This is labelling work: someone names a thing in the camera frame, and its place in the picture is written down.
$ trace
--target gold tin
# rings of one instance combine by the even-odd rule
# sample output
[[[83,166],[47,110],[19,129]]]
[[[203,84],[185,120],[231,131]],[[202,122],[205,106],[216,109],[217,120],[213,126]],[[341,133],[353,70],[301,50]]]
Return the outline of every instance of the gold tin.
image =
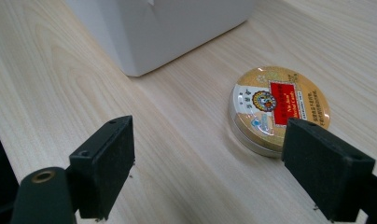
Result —
[[[305,76],[277,66],[253,69],[235,84],[230,95],[231,127],[252,151],[278,158],[287,119],[306,119],[327,128],[328,102]]]

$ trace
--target tin lid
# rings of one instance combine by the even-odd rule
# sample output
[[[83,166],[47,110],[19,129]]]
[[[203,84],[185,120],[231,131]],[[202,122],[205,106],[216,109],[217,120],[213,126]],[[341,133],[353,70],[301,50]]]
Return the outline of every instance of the tin lid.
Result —
[[[328,102],[305,76],[276,66],[253,69],[230,95],[230,125],[238,139],[260,155],[280,157],[287,119],[306,119],[327,128]]]

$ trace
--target white box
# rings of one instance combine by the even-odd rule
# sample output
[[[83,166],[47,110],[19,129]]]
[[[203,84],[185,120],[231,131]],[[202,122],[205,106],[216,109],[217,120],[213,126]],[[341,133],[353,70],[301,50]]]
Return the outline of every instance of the white box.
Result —
[[[142,76],[247,20],[254,0],[66,0],[128,76]]]

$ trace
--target wood grain surface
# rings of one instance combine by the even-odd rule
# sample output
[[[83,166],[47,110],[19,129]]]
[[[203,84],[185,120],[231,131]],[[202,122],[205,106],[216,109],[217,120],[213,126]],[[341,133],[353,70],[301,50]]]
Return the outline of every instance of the wood grain surface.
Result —
[[[143,77],[63,0],[0,0],[0,137],[22,180],[133,115],[136,165],[107,223],[328,223],[281,161],[230,130],[234,83],[263,65],[308,77],[329,130],[377,160],[377,0],[257,0],[249,21]]]

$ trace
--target red label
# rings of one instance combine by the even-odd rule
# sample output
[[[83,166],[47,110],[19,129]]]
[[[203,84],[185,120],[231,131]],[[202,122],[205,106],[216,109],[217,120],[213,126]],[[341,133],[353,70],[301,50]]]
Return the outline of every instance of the red label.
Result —
[[[288,118],[300,118],[293,84],[271,82],[271,93],[276,100],[276,107],[273,110],[275,124],[287,125]]]

